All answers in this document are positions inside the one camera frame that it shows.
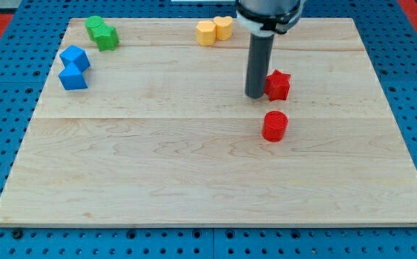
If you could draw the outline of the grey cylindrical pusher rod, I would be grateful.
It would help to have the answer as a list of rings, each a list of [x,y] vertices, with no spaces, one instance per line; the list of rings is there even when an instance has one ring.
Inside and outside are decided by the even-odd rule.
[[[258,99],[264,94],[273,40],[274,35],[250,36],[245,94],[252,99]]]

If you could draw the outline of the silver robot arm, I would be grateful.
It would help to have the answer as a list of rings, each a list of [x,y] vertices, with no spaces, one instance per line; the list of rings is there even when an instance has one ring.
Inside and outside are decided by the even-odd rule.
[[[245,78],[245,94],[262,97],[276,35],[294,27],[303,13],[306,0],[237,0],[237,21],[250,32]]]

